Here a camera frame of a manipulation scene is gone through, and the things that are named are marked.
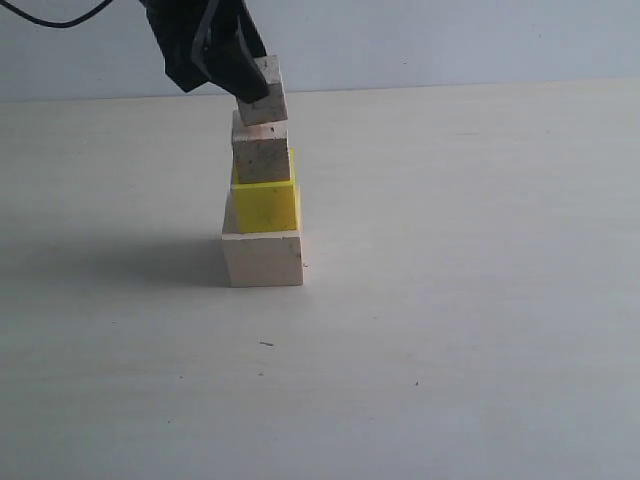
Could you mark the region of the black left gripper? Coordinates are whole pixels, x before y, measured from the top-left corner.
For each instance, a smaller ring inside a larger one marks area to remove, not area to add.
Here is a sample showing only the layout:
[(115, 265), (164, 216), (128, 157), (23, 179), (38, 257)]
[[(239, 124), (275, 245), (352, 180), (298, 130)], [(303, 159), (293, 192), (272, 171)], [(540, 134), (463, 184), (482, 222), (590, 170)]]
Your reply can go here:
[(243, 103), (269, 94), (256, 58), (267, 50), (244, 0), (144, 1), (164, 70), (182, 91), (206, 83)]

